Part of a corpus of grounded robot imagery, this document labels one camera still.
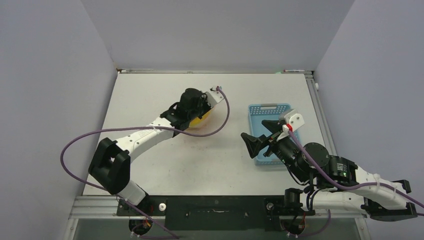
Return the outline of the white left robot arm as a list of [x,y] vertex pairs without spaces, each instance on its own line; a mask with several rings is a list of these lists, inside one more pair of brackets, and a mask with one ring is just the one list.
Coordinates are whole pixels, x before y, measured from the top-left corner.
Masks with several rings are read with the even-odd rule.
[[223,100],[220,91],[200,91],[187,88],[180,100],[161,113],[145,129],[124,137],[102,139],[88,168],[91,175],[108,193],[119,195],[129,202],[136,215],[148,211],[148,194],[131,180],[131,164],[141,154],[171,139],[189,128],[196,118],[204,118],[214,106]]

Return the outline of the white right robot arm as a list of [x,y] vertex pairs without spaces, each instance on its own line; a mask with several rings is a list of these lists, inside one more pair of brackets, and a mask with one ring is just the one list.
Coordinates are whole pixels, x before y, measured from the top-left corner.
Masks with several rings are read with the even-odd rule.
[[418,217],[420,203],[410,197],[407,180],[385,180],[347,158],[330,154],[317,142],[302,145],[294,135],[292,123],[264,120],[262,124],[269,135],[240,135],[249,156],[275,155],[299,184],[299,188],[285,190],[282,204],[268,203],[269,211],[299,215],[345,210],[382,222]]

